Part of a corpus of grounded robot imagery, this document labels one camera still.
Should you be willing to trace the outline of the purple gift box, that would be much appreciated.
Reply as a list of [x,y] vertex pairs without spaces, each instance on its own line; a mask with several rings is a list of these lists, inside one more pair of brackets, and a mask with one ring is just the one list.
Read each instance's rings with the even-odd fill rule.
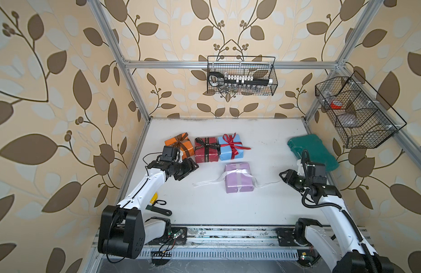
[[226,193],[252,192],[254,178],[248,163],[231,163],[225,166]]

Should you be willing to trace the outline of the white satin ribbon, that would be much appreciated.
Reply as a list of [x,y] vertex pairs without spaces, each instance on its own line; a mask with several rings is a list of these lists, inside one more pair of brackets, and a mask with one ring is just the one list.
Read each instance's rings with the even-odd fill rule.
[[235,178],[235,187],[237,187],[239,190],[246,186],[246,185],[252,185],[254,188],[263,188],[268,185],[279,183],[276,182],[268,182],[268,183],[260,183],[254,176],[252,176],[251,173],[247,171],[247,169],[234,169],[231,171],[225,171],[222,173],[222,175],[214,180],[206,180],[202,182],[196,182],[192,185],[194,187],[202,187],[205,185],[212,185],[212,184],[218,184],[222,183],[227,177]]

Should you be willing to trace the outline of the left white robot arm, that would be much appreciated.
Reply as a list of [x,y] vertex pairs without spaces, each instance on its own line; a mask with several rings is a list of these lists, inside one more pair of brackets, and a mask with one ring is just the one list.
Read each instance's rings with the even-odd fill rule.
[[159,155],[146,168],[138,185],[117,205],[108,205],[102,212],[98,252],[108,257],[135,259],[143,246],[157,240],[172,239],[171,221],[162,217],[143,219],[143,212],[158,189],[173,177],[180,181],[199,165],[191,158],[172,159]]

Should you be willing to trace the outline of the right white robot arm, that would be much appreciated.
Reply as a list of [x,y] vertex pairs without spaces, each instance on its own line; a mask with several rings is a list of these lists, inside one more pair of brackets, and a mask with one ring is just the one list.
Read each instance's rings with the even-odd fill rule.
[[290,237],[300,246],[312,246],[333,273],[393,273],[393,263],[378,254],[349,214],[334,185],[314,183],[293,169],[279,174],[283,182],[301,194],[305,208],[320,209],[335,239],[318,220],[299,218]]

